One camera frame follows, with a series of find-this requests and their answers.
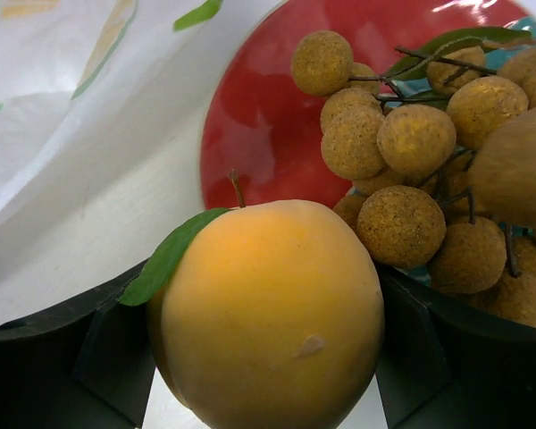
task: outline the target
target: leaf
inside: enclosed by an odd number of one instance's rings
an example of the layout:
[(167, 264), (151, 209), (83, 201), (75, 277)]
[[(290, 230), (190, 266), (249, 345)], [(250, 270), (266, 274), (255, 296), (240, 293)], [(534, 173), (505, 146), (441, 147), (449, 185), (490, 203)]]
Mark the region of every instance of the leaf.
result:
[(427, 91), (418, 92), (417, 94), (414, 94), (413, 96), (409, 97), (407, 99), (407, 102), (403, 102), (403, 104), (420, 104), (420, 105), (430, 105), (432, 107), (437, 107), (438, 109), (442, 110), (443, 112), (447, 110), (447, 105), (450, 97), (444, 97), (438, 92), (433, 91), (432, 89), (429, 89)]
[[(421, 46), (418, 51), (426, 55), (448, 55), (466, 47), (479, 46), (483, 41), (498, 43), (511, 42), (520, 38), (531, 38), (530, 31), (522, 29), (505, 29), (504, 27), (471, 27), (467, 29), (455, 29), (437, 36), (430, 42)], [(495, 50), (484, 47), (485, 52)], [(428, 61), (412, 56), (404, 56), (397, 61), (385, 73), (392, 76), (401, 73), (396, 80), (418, 80), (426, 75)]]
[(157, 246), (153, 255), (147, 260), (141, 274), (127, 286), (118, 301), (124, 306), (145, 304), (159, 291), (174, 273), (179, 261), (197, 234), (210, 222), (230, 211), (229, 208), (212, 208), (188, 219), (171, 232)]
[(197, 8), (181, 16), (172, 25), (173, 30), (181, 31), (213, 18), (221, 10), (222, 0), (206, 0)]

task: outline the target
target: plate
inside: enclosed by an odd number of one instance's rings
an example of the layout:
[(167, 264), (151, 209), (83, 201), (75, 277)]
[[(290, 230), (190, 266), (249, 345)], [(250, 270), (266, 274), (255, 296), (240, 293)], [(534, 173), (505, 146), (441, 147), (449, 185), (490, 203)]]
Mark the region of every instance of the plate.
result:
[(511, 26), (528, 13), (507, 0), (288, 0), (252, 32), (224, 73), (205, 120), (200, 178), (206, 208), (238, 204), (227, 174), (236, 169), (247, 204), (307, 199), (333, 206), (351, 183), (320, 155), (324, 100), (303, 94), (289, 60), (311, 31), (333, 29), (355, 60), (377, 72), (440, 33), (477, 25)]

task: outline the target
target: white plastic bag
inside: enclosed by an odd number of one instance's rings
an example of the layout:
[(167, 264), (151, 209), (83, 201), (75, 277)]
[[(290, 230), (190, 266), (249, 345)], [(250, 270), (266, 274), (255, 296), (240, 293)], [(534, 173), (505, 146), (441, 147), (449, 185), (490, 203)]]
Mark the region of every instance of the white plastic bag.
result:
[(0, 224), (205, 25), (172, 31), (202, 1), (0, 0)]

